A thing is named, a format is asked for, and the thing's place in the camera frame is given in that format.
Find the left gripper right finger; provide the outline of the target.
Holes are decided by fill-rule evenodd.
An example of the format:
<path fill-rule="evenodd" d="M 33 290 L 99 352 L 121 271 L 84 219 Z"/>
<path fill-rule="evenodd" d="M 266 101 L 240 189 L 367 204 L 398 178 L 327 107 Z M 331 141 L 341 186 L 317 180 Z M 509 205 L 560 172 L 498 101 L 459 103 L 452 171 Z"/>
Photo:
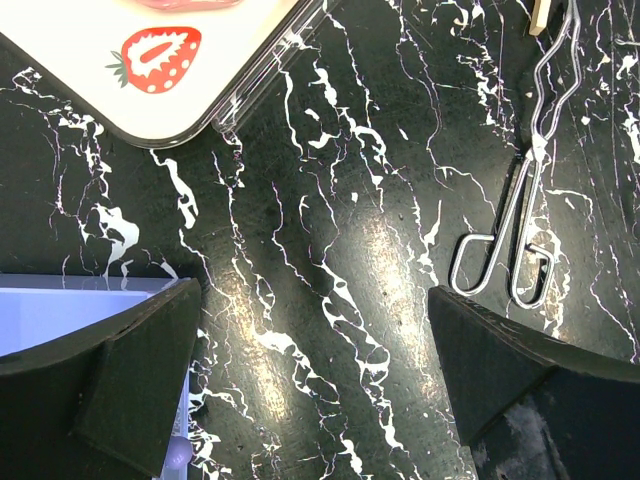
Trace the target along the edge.
<path fill-rule="evenodd" d="M 446 287 L 428 316 L 462 445 L 481 479 L 636 479 L 639 368 Z"/>

